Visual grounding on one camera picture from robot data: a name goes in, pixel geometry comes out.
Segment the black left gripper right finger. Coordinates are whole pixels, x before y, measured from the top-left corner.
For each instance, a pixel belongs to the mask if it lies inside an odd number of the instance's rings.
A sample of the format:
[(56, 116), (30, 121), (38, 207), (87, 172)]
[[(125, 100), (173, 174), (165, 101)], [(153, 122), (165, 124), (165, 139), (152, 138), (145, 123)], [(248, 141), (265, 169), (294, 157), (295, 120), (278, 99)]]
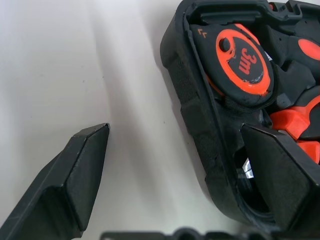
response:
[(320, 166), (287, 134), (243, 125), (257, 188), (283, 231), (320, 230)]

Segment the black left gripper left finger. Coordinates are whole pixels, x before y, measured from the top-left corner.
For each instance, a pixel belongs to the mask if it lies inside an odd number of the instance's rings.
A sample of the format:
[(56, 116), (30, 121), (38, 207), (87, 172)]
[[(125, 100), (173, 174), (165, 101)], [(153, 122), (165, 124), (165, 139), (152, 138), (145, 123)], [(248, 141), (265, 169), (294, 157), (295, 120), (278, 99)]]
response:
[(73, 240), (87, 229), (110, 125), (82, 129), (38, 173), (0, 228), (2, 240)]

